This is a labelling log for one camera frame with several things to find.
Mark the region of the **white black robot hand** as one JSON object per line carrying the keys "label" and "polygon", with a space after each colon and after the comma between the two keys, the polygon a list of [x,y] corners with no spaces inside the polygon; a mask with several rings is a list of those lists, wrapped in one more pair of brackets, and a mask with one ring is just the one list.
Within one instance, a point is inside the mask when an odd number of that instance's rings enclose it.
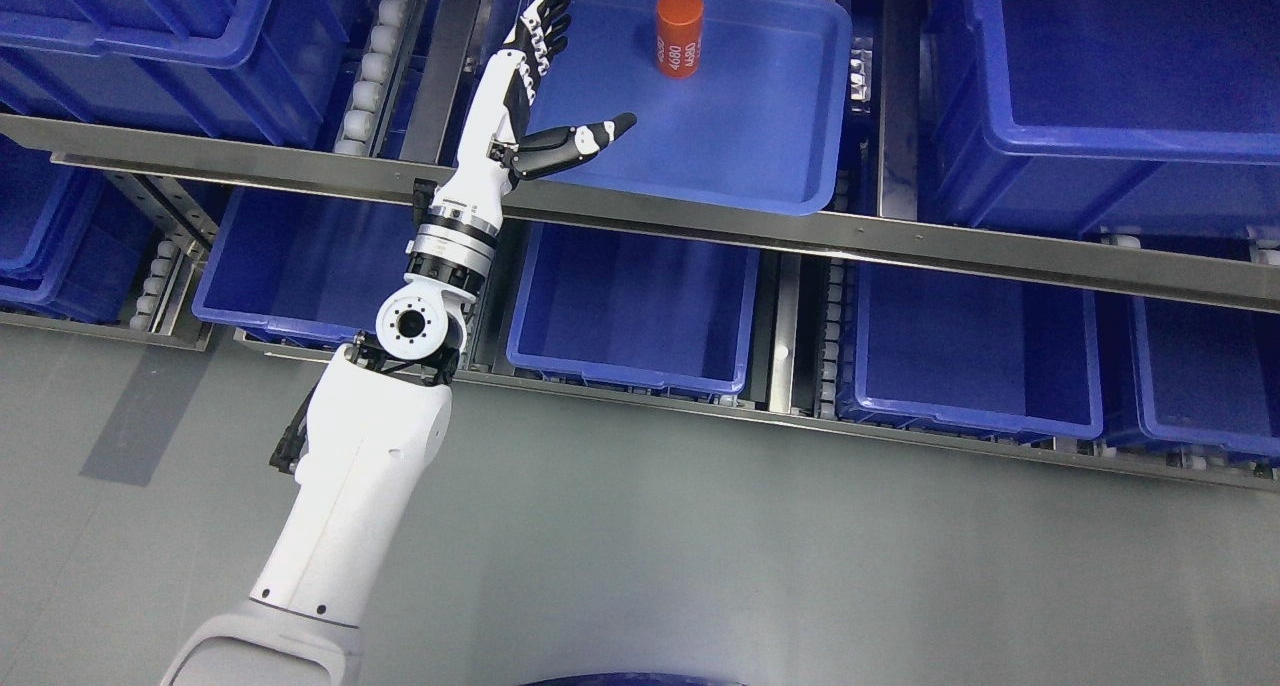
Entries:
{"label": "white black robot hand", "polygon": [[430,215],[497,232],[516,186],[585,165],[636,125],[634,113],[594,124],[529,129],[545,76],[567,49],[571,0],[532,0],[492,54],[470,104],[456,170],[433,195]]}

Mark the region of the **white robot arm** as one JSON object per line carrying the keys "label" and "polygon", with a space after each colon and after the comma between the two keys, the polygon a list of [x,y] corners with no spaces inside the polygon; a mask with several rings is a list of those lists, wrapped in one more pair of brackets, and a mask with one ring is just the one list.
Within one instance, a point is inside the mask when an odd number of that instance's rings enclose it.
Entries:
{"label": "white robot arm", "polygon": [[352,685],[361,625],[416,485],[451,420],[465,308],[492,267],[506,177],[456,174],[415,189],[417,232],[374,335],[333,355],[303,417],[298,494],[237,607],[207,619],[164,685]]}

